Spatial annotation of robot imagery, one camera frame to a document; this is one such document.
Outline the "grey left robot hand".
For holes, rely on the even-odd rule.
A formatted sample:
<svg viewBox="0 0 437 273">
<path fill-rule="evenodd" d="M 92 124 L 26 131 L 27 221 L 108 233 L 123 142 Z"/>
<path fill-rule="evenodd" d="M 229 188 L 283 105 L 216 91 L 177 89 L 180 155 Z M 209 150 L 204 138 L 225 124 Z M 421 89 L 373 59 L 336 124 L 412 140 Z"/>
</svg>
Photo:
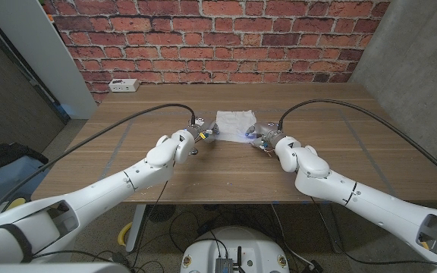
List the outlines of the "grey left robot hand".
<svg viewBox="0 0 437 273">
<path fill-rule="evenodd" d="M 195 142 L 204 141 L 205 143 L 212 143 L 215 141 L 215 137 L 219 134 L 218 125 L 215 120 L 211 118 L 196 117 L 194 124 L 189 123 L 187 125 L 187 131 L 189 131 Z"/>
</svg>

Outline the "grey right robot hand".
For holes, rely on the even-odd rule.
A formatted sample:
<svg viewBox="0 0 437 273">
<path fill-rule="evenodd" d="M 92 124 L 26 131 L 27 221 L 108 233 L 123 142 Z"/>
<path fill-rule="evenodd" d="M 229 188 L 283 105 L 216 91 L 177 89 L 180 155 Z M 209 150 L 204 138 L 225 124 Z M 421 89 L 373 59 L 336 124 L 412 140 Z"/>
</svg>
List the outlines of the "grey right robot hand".
<svg viewBox="0 0 437 273">
<path fill-rule="evenodd" d="M 277 143 L 286 137 L 285 133 L 278 129 L 278 124 L 266 122 L 250 126 L 245 135 L 253 138 L 251 142 L 253 147 L 262 150 L 274 150 Z"/>
</svg>

